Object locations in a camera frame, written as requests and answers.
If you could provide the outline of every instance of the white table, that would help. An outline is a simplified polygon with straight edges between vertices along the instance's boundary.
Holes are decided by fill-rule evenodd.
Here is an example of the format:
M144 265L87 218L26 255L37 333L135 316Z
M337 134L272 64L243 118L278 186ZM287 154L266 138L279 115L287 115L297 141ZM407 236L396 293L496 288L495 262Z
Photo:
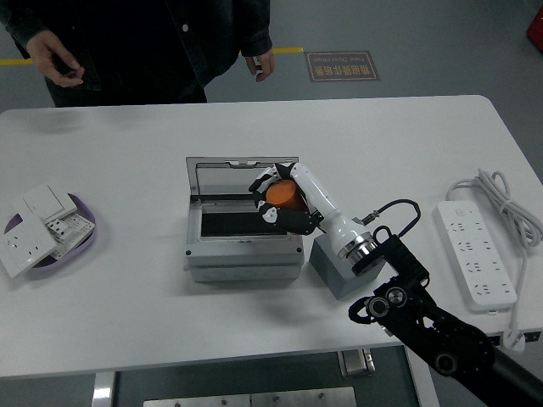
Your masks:
M431 211L477 168L503 171L516 200L543 217L543 188L482 97L386 98L15 110L0 115L0 225L13 197L51 178L97 218L97 239L57 272L10 278L0 266L0 377L124 370L397 344L347 309L394 272L336 301L307 263L293 282L198 284L182 270L187 156L299 156L344 212L396 198L423 218L403 241L430 271L438 304L489 334L507 312L462 301ZM462 190L459 198L470 196ZM512 275L505 228L478 201ZM409 209L382 222L399 231ZM312 238L305 238L307 259ZM530 256L519 328L543 327L543 255Z

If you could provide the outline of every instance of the person's right hand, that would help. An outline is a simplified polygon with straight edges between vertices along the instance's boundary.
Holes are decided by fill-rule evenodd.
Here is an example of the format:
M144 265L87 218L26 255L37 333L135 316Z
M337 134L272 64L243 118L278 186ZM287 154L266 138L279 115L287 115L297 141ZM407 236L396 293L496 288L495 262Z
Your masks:
M74 56L64 48L62 42L51 31L41 31L26 44L26 51L34 60L38 72L61 87L72 87L83 83L85 69L79 65ZM56 54L73 70L62 75L54 66L53 55Z

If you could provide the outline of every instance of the gray block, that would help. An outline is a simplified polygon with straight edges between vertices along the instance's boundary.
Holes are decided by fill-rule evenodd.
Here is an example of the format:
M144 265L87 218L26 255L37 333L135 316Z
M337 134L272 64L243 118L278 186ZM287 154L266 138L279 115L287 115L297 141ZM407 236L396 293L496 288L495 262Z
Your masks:
M375 280L385 264L384 259L376 260L367 270L356 276L348 260L340 259L330 248L326 234L317 237L311 248L309 262L319 273L336 299L342 299L368 282Z

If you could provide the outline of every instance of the white cable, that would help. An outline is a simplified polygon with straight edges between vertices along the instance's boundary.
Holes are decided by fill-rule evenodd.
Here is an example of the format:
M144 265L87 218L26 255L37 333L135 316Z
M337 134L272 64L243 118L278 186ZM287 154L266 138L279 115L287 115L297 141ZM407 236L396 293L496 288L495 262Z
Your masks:
M500 177L503 187L497 184L497 176ZM528 268L529 248L533 248L540 244L543 236L543 224L533 214L511 198L507 180L499 171L491 176L488 172L479 169L479 175L475 178L454 183L447 191L446 200L453 200L452 193L458 188L475 188L484 192L489 199L490 204L499 214L501 214L507 229L511 232L512 238L518 247L518 251L522 256L522 266L516 287L518 299L512 308L509 330L507 330L507 336L513 336L514 340L504 341L504 337L502 337L504 346L522 351L524 337L523 334L518 331L518 304L520 303L526 269Z

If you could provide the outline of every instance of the gray metal box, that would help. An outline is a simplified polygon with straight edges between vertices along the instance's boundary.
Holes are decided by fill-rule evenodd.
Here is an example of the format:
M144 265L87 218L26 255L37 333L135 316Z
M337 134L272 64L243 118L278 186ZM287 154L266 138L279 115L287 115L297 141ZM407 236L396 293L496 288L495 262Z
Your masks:
M356 276L351 270L350 262L340 259L332 251L330 239L326 234L313 241L309 262L336 299L342 299L377 278L386 263L383 258L379 258L367 268L366 272Z
M301 236L267 225L249 186L296 157L187 157L191 188L184 269L196 282L297 278Z

